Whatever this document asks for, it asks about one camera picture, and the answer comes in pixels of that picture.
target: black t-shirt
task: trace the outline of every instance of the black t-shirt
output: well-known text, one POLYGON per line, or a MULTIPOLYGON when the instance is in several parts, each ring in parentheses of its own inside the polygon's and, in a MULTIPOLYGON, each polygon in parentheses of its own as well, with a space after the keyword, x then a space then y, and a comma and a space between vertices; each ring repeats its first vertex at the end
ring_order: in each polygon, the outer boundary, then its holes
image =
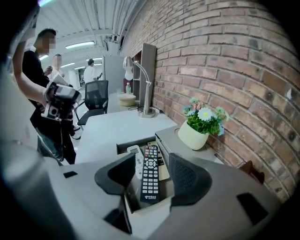
MULTIPOLYGON (((49 83, 49 78, 45 76, 42 69, 41 61, 39 60, 38 54, 33 51, 26 51, 23 58, 23 72, 24 74, 34 83, 47 87, 49 83)), ((55 141, 59 141, 60 137, 60 123, 55 120, 47 119, 41 116, 44 111, 44 107, 35 101, 31 101, 35 106, 34 111, 30 121, 33 127, 38 128, 41 133, 48 137, 55 137, 55 141)))

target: black mesh chair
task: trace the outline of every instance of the black mesh chair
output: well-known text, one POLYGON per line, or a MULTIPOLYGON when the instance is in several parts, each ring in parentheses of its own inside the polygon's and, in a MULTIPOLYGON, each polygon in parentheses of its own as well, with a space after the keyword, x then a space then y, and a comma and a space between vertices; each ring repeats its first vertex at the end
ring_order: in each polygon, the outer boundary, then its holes
POLYGON ((84 101, 75 108, 75 114, 78 125, 85 125, 89 117, 107 113, 108 104, 108 81, 93 81, 85 84, 84 101), (89 109, 80 119, 78 118, 77 110, 85 104, 89 109))

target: white flower pot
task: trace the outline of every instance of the white flower pot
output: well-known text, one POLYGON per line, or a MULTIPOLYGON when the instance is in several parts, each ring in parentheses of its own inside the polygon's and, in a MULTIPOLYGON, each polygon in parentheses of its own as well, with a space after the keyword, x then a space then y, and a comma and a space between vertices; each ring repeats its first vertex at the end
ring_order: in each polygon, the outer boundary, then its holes
POLYGON ((185 121, 178 131, 178 137, 189 148, 193 150, 199 150, 203 147, 207 141, 209 134, 198 133, 188 125, 188 121, 185 121))

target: potted plant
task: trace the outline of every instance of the potted plant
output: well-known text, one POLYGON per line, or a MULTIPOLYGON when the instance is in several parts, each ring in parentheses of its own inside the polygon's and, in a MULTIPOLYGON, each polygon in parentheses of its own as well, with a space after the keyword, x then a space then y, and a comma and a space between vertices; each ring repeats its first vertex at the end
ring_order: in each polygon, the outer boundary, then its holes
POLYGON ((194 97, 189 102, 191 105, 184 106, 187 120, 179 129, 178 137, 191 149, 198 150, 205 145, 209 134, 224 133, 223 122, 229 115, 222 107, 211 110, 194 97))

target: brick wall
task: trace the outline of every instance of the brick wall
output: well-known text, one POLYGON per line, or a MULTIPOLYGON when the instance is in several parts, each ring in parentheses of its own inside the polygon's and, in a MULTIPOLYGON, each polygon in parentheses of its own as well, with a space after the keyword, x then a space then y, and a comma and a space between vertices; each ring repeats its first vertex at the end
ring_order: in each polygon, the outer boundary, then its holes
POLYGON ((224 107, 225 135, 208 143, 228 165, 252 160, 286 200, 300 169, 300 65, 267 9, 253 0, 148 0, 122 53, 142 43, 157 47, 153 105, 177 123, 190 97, 224 107))

